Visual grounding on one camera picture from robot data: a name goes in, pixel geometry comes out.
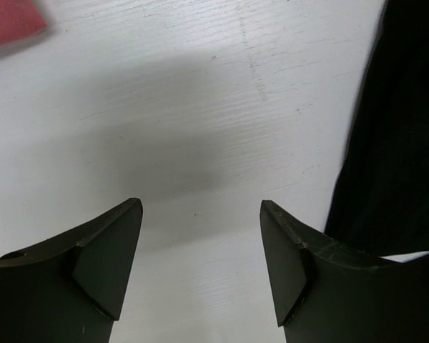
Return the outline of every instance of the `white surface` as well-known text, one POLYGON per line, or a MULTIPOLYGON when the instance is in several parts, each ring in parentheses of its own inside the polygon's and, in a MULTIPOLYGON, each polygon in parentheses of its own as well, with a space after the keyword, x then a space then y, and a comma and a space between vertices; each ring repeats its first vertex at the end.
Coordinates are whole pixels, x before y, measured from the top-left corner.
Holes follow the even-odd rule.
POLYGON ((390 261, 405 263, 413 259, 419 259, 426 255, 429 255, 429 252, 411 252, 409 254, 383 256, 383 259, 389 259, 390 261))
POLYGON ((140 197, 111 342, 284 342, 260 201, 322 229, 382 2, 41 0, 0 48, 0 255, 140 197))

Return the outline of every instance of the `black plastic part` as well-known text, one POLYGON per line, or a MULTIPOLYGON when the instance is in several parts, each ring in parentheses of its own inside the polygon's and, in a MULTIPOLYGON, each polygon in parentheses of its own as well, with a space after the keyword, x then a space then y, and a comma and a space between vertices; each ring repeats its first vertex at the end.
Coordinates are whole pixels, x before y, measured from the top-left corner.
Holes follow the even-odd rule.
POLYGON ((429 255, 407 263, 375 257, 271 201, 262 203, 260 218, 277 320, 289 343, 429 342, 429 255))
POLYGON ((0 258, 0 342, 107 343, 119 319, 142 204, 0 258))

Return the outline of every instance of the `red object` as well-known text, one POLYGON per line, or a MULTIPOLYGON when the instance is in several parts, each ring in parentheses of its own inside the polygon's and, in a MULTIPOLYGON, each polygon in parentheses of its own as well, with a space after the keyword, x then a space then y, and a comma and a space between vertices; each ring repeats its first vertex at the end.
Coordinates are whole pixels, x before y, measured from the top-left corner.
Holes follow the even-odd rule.
POLYGON ((46 26, 30 0, 0 0, 0 45, 36 34, 46 26))

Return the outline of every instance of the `white tabletop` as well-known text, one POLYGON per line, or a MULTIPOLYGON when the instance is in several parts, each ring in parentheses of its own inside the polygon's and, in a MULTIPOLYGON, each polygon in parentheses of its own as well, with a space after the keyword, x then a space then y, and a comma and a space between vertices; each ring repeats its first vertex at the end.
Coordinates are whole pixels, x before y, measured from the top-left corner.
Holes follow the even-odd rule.
POLYGON ((0 48, 0 255, 128 197, 111 343, 284 342, 259 227, 322 229, 382 0, 41 0, 0 48))

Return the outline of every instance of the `black cloth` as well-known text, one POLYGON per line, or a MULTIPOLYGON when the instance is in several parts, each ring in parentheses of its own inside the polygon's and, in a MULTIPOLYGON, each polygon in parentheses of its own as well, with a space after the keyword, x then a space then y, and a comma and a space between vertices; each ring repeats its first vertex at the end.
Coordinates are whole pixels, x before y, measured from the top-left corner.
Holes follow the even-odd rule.
POLYGON ((429 0, 390 0, 325 233, 379 256, 429 250, 429 0))

